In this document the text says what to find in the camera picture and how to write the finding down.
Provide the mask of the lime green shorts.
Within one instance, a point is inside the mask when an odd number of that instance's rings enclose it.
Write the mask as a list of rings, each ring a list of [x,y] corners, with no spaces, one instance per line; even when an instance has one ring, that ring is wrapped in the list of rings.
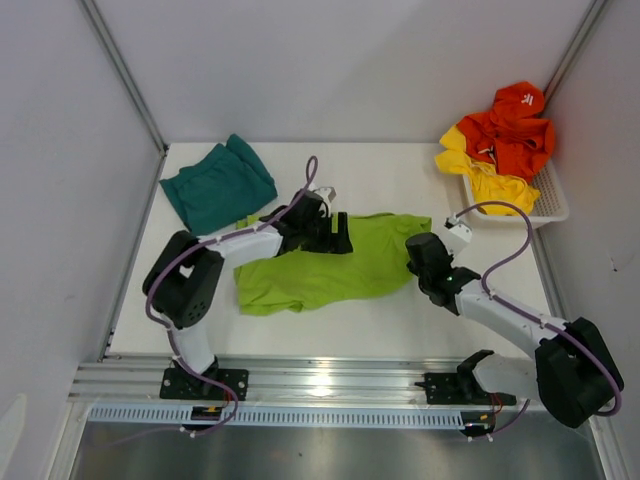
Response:
[[[429,216],[387,212],[350,216],[351,253],[296,250],[236,268],[239,310],[251,316],[285,310],[300,313],[335,302],[390,295],[412,279],[406,240],[431,229]]]

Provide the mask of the teal green shorts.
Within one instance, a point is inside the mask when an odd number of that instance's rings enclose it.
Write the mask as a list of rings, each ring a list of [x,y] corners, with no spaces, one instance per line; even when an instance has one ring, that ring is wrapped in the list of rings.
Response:
[[[196,236],[254,214],[278,196],[275,180],[260,157],[236,134],[160,185],[182,223]]]

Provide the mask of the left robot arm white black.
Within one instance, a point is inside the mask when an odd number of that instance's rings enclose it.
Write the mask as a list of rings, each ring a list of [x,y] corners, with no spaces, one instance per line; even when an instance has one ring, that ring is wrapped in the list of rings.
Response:
[[[345,255],[353,252],[348,216],[334,213],[332,187],[298,191],[290,204],[254,224],[221,236],[199,239],[175,233],[143,282],[148,317],[168,334],[174,358],[185,371],[182,388],[197,400],[216,390],[216,364],[203,318],[221,274],[257,260],[294,251]]]

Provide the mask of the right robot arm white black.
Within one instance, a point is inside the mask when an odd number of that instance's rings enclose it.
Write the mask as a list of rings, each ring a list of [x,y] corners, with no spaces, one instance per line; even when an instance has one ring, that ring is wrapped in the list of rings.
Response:
[[[405,246],[407,267],[432,304],[487,327],[525,354],[480,350],[461,362],[456,389],[464,401],[479,403],[490,394],[534,400],[571,428],[618,413],[624,381],[593,322],[551,317],[492,291],[478,273],[454,266],[434,233],[414,235]]]

